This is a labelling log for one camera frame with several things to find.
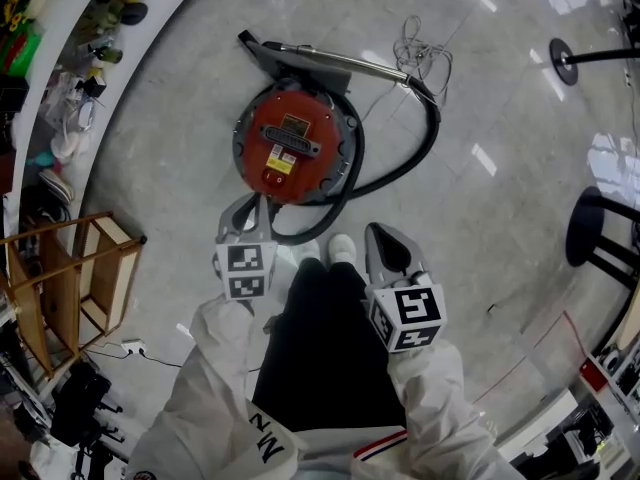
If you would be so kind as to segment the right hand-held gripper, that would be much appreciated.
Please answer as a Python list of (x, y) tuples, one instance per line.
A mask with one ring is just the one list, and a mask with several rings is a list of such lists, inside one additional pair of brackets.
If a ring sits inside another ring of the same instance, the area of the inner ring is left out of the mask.
[(389, 354), (430, 346), (447, 324), (443, 288), (433, 282), (419, 245), (398, 229), (365, 229), (366, 315)]

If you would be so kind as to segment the red vacuum cleaner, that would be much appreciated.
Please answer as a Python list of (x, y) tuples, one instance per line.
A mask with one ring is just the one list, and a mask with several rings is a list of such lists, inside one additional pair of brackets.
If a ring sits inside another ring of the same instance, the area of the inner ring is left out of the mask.
[(324, 198), (355, 155), (358, 120), (338, 95), (292, 78), (259, 93), (236, 122), (236, 168), (251, 190), (279, 204)]

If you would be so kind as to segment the person's right forearm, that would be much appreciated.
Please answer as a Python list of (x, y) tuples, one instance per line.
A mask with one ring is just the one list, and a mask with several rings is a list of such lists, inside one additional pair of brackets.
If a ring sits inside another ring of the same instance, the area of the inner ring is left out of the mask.
[(354, 459), (351, 480), (525, 480), (500, 454), (465, 399), (462, 358), (445, 340), (389, 358), (388, 373), (406, 416), (400, 466)]

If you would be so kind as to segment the person's left forearm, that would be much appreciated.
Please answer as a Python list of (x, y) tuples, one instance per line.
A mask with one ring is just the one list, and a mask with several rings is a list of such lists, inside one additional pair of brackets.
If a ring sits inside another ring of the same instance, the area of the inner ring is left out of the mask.
[(195, 345), (152, 426), (138, 440), (126, 480), (291, 480), (301, 442), (245, 396), (254, 320), (224, 297), (194, 315)]

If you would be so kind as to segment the vacuum wand with grey nozzle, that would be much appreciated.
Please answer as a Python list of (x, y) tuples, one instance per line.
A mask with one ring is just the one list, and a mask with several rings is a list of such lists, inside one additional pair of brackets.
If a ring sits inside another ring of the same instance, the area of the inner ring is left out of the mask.
[(408, 85), (410, 76), (400, 70), (361, 58), (349, 57), (310, 45), (277, 41), (260, 42), (248, 30), (237, 36), (258, 66), (273, 79), (274, 91), (345, 96), (353, 73)]

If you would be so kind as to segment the person's shoe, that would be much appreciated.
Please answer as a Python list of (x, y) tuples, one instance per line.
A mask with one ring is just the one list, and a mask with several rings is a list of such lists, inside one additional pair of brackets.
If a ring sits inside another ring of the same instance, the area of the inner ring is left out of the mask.
[(291, 248), (296, 264), (300, 266), (306, 259), (321, 260), (320, 246), (317, 240), (313, 239)]
[(333, 235), (328, 242), (328, 257), (331, 265), (346, 263), (354, 266), (357, 259), (355, 242), (344, 233)]

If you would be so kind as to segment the person's left shoe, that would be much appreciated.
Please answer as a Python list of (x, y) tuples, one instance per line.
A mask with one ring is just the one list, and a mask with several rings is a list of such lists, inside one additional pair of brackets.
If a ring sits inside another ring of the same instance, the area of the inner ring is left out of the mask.
[(291, 248), (296, 264), (300, 266), (306, 259), (321, 260), (320, 246), (317, 240), (313, 239)]

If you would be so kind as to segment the person's black trousers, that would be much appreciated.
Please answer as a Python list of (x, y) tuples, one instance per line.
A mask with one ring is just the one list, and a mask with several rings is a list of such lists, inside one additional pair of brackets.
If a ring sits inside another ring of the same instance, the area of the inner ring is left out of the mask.
[(301, 261), (252, 399), (289, 430), (405, 426), (364, 288), (349, 263)]

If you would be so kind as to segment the round wooden table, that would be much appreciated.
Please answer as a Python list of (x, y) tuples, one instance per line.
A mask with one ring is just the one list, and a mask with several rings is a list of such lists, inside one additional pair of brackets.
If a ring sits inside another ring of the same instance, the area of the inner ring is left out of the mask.
[(571, 267), (591, 263), (630, 291), (613, 324), (595, 346), (593, 352), (596, 355), (607, 346), (622, 323), (640, 280), (640, 253), (603, 234), (606, 211), (640, 225), (640, 210), (606, 197), (596, 186), (590, 186), (575, 203), (565, 238), (565, 256)]

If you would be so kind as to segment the person's torso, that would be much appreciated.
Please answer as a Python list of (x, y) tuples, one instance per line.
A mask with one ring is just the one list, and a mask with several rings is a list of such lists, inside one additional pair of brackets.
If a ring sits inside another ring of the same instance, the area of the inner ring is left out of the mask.
[(408, 433), (397, 427), (293, 433), (247, 403), (255, 441), (231, 480), (413, 480), (404, 463)]

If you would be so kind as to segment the wide white shelf rack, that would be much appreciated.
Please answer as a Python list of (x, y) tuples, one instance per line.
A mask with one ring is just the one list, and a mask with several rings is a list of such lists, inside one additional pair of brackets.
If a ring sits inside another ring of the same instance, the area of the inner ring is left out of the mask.
[[(11, 129), (16, 158), (12, 191), (3, 197), (4, 230), (9, 234), (14, 234), (18, 228), (25, 162), (47, 82), (73, 26), (89, 1), (47, 0), (36, 20), (42, 39), (26, 74), (29, 91), (21, 112), (13, 118)], [(66, 178), (75, 190), (75, 198), (70, 207), (72, 218), (77, 217), (82, 206), (97, 150), (129, 80), (158, 34), (184, 1), (147, 0), (148, 13), (141, 23), (125, 26), (117, 34), (116, 46), (123, 50), (124, 57), (120, 63), (106, 70), (107, 87), (94, 109), (87, 152), (65, 169)]]

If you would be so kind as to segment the dark glass bottle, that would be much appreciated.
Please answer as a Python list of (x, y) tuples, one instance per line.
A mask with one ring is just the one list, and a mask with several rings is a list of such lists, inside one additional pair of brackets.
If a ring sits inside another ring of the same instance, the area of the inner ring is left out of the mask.
[(123, 51), (109, 45), (94, 47), (91, 44), (86, 46), (86, 51), (99, 61), (109, 64), (119, 64), (123, 58)]

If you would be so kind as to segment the black cap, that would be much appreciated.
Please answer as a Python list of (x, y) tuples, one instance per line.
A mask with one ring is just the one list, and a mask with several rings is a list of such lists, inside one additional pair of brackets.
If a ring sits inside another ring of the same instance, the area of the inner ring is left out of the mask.
[(148, 6), (143, 2), (126, 3), (120, 11), (120, 23), (135, 26), (142, 22), (148, 14)]

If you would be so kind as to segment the black coat rack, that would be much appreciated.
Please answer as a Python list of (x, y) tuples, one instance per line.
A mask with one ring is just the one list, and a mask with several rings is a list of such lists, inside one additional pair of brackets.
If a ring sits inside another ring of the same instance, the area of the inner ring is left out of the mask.
[(640, 59), (640, 48), (622, 48), (574, 54), (568, 44), (559, 38), (549, 43), (551, 64), (559, 79), (567, 86), (578, 82), (578, 65), (608, 60)]

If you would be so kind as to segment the green toy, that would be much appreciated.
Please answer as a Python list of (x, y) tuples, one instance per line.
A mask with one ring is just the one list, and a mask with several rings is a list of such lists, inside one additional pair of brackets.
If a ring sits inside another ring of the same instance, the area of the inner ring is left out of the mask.
[(25, 77), (40, 42), (41, 35), (32, 28), (11, 34), (0, 49), (0, 75)]

